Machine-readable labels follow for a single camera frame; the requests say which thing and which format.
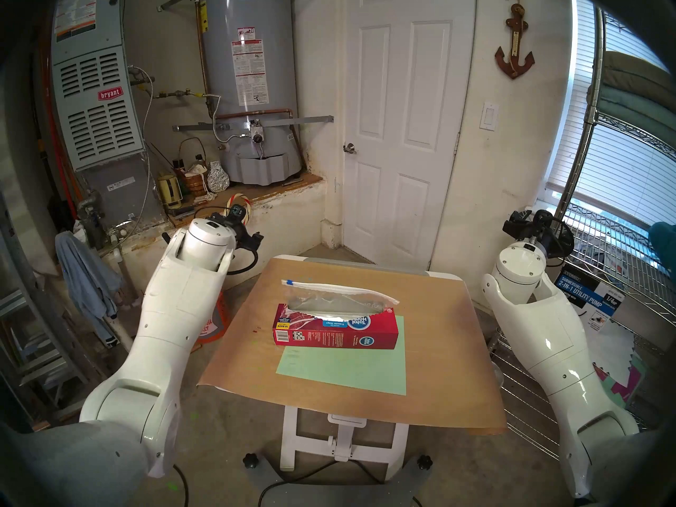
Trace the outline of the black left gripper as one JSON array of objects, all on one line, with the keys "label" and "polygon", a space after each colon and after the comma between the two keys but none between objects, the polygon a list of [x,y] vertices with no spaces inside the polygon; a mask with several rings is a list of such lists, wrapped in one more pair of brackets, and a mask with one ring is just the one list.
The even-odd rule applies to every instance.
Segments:
[{"label": "black left gripper", "polygon": [[213,212],[210,220],[223,227],[230,228],[235,235],[235,249],[244,249],[247,251],[257,251],[263,236],[256,232],[249,234],[244,224],[244,218],[247,211],[244,206],[231,206],[227,209],[225,215]]}]

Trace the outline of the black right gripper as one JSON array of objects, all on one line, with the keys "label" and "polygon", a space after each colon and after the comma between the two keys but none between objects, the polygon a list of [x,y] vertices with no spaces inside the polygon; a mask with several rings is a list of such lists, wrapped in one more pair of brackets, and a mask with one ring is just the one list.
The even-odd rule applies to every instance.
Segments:
[{"label": "black right gripper", "polygon": [[575,248],[570,226],[547,210],[514,211],[504,222],[503,232],[517,241],[541,245],[547,258],[566,258]]}]

